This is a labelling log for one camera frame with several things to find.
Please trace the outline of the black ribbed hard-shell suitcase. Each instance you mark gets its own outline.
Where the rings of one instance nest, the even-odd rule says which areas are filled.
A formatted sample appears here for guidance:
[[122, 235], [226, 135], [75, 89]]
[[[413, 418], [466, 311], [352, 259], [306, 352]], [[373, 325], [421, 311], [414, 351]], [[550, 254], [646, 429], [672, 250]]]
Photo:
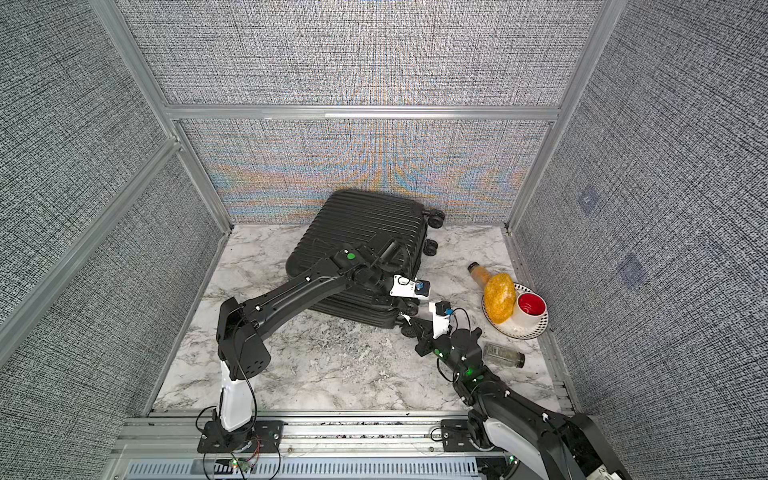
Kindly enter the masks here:
[[[345, 261], [362, 260], [391, 278], [413, 279], [424, 255], [434, 256], [438, 243], [428, 230], [440, 229], [444, 211], [384, 193], [341, 189], [330, 195], [288, 257], [286, 272], [293, 278], [318, 261], [339, 254]], [[320, 313], [381, 329], [393, 329], [402, 312], [418, 311], [417, 299], [397, 300], [379, 286], [356, 284], [332, 295], [312, 309]]]

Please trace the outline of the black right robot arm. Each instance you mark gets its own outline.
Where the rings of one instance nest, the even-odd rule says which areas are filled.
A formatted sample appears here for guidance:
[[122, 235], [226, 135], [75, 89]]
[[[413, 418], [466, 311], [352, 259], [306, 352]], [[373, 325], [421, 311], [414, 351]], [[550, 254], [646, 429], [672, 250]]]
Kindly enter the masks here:
[[433, 354], [451, 371], [451, 384], [470, 408], [467, 428], [480, 450], [499, 448], [541, 479], [629, 479], [596, 423], [585, 414], [567, 416], [515, 392], [483, 361], [482, 330], [436, 334], [434, 323], [406, 316], [415, 351]]

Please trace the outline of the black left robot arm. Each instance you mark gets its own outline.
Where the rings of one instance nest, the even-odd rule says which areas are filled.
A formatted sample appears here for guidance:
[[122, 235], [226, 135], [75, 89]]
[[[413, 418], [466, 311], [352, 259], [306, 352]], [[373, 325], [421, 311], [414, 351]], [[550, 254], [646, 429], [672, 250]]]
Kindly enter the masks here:
[[428, 281], [410, 279], [383, 268], [382, 263], [395, 248], [394, 241], [386, 241], [379, 251], [366, 244], [346, 246], [264, 295], [243, 302], [230, 298], [221, 304], [216, 331], [222, 380], [217, 420], [224, 431], [235, 432], [255, 421], [256, 398], [251, 379], [271, 361], [264, 341], [287, 321], [353, 287], [363, 287], [400, 302], [429, 297]]

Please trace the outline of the clear glass spice jar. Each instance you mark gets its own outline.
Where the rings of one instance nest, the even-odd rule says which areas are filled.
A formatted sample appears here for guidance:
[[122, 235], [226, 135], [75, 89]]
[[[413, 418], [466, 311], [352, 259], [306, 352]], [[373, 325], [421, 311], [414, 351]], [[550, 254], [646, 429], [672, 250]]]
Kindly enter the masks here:
[[525, 366], [526, 356], [513, 348], [488, 342], [484, 346], [484, 356], [505, 366], [520, 368]]

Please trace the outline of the white perforated plate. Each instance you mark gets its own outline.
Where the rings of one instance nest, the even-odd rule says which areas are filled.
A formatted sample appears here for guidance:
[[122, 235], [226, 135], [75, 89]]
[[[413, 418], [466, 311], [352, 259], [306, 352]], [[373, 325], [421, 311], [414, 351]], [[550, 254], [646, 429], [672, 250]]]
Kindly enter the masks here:
[[491, 326], [507, 337], [517, 340], [532, 340], [539, 337], [548, 327], [549, 314], [545, 300], [530, 288], [515, 284], [516, 303], [512, 315], [504, 322], [495, 323], [491, 320], [485, 305], [481, 300], [482, 312]]

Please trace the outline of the white cup red inside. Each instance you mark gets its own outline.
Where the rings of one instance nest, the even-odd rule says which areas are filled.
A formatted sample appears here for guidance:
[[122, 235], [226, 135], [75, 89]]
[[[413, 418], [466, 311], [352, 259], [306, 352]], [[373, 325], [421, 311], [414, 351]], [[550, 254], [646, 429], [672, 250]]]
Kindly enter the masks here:
[[546, 313], [545, 300], [535, 293], [526, 292], [517, 297], [510, 320], [519, 328], [531, 329], [538, 325]]

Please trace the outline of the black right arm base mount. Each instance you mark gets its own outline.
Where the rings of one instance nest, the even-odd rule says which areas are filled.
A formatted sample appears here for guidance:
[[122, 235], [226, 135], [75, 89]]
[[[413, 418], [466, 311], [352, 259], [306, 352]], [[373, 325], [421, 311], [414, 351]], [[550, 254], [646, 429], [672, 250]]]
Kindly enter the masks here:
[[472, 433], [474, 430], [467, 420], [443, 419], [438, 428], [441, 436], [443, 450], [449, 453], [458, 452], [493, 452], [499, 451], [498, 447], [490, 443], [482, 443], [476, 440]]

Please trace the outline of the aluminium front rail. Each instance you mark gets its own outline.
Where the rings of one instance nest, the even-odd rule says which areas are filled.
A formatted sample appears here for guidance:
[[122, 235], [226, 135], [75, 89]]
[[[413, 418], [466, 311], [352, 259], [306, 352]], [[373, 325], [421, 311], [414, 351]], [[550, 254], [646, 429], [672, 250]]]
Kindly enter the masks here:
[[443, 419], [469, 411], [268, 411], [284, 422], [276, 453], [200, 454], [206, 421], [160, 415], [125, 422], [107, 479], [541, 479], [512, 454], [445, 452]]

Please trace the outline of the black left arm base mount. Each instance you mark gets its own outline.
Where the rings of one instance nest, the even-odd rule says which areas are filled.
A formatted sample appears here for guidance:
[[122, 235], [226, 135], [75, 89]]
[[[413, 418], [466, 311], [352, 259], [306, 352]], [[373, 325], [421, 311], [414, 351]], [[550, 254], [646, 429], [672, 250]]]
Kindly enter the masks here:
[[200, 454], [214, 453], [276, 453], [283, 437], [284, 422], [257, 420], [253, 426], [244, 425], [227, 431], [218, 420], [208, 421], [197, 445]]

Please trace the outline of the aluminium cage frame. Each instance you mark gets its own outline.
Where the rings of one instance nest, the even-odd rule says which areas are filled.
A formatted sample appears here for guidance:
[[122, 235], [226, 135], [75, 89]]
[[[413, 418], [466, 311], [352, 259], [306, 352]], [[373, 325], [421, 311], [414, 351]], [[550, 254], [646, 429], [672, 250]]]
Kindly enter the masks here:
[[[249, 47], [224, 47], [224, 25], [163, 2], [143, 16], [174, 53], [178, 27], [200, 35], [211, 120], [506, 120], [525, 100], [505, 71], [512, 49], [540, 26], [546, 61], [571, 41], [586, 8], [556, 2], [553, 20], [523, 3], [264, 2], [264, 19], [226, 2], [225, 23], [245, 27]], [[659, 133], [667, 165], [685, 167], [678, 220], [710, 250], [712, 264], [761, 299], [767, 260], [767, 5], [763, 1], [629, 1], [606, 36], [597, 66], [609, 91], [595, 93], [599, 118], [623, 133]], [[1, 5], [1, 341], [17, 350], [32, 329], [16, 312], [97, 216], [139, 172], [162, 124], [130, 77], [86, 1]]]

